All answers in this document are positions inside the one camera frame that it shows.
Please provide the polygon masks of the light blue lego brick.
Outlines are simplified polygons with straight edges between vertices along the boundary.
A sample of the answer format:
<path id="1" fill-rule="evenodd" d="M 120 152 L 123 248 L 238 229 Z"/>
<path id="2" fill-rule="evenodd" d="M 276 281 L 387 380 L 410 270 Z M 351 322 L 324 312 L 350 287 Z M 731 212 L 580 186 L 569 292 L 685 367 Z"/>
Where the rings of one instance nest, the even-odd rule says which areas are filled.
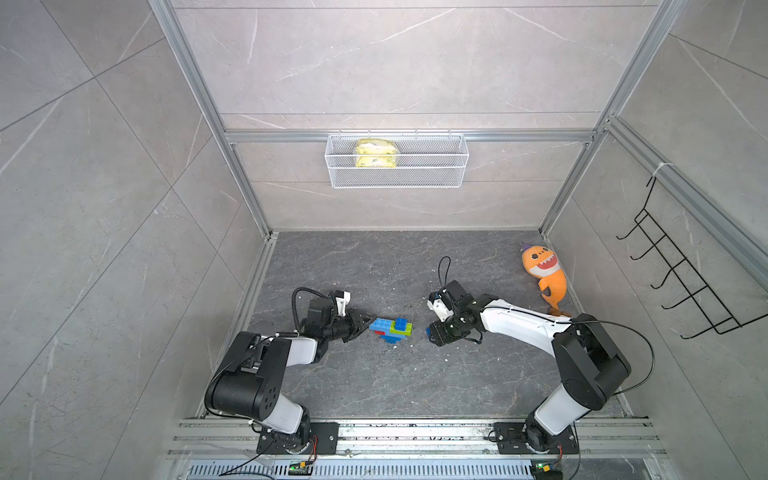
<path id="1" fill-rule="evenodd" d="M 396 335 L 388 335 L 388 334 L 382 334 L 380 336 L 381 339 L 383 339 L 385 342 L 390 344 L 396 344 L 399 341 L 403 340 L 403 336 L 396 336 Z"/>

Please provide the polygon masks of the green lego brick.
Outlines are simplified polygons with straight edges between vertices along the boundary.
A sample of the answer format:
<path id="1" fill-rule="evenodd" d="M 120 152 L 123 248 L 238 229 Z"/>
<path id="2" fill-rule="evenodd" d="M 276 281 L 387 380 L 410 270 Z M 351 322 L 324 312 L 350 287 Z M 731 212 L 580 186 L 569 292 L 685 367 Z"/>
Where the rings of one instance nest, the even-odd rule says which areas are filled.
<path id="1" fill-rule="evenodd" d="M 390 334 L 398 337 L 410 337 L 412 335 L 413 325 L 409 322 L 393 322 L 390 327 Z"/>

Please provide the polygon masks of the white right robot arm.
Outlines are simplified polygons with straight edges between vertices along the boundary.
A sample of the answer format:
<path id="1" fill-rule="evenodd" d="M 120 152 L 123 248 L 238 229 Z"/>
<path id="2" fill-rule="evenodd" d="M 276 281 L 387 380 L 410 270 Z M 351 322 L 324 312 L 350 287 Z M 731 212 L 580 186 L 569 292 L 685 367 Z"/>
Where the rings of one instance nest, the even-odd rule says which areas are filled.
<path id="1" fill-rule="evenodd" d="M 656 367 L 655 350 L 643 380 L 621 385 L 632 373 L 626 355 L 605 329 L 612 322 L 588 314 L 576 317 L 534 312 L 496 296 L 453 296 L 446 288 L 433 292 L 427 307 L 437 320 L 426 328 L 429 341 L 445 346 L 458 340 L 480 344 L 471 332 L 504 335 L 536 347 L 555 359 L 560 385 L 526 418 L 522 435 L 526 447 L 546 454 L 558 444 L 558 436 L 586 414 L 603 408 L 609 398 L 646 383 Z"/>

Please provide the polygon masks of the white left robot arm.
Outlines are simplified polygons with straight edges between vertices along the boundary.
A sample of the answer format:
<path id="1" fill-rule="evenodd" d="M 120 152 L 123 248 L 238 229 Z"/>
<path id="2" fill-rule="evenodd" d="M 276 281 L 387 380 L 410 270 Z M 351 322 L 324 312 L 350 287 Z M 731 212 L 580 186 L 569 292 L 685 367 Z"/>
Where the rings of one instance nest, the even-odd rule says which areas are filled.
<path id="1" fill-rule="evenodd" d="M 216 368 L 204 394 L 207 413 L 247 419 L 259 434 L 289 453 L 316 447 L 308 409 L 282 394 L 288 368 L 319 362 L 333 341 L 348 343 L 364 333 L 373 317 L 348 307 L 351 294 L 323 294 L 298 287 L 291 294 L 294 330 L 261 335 L 239 332 Z"/>

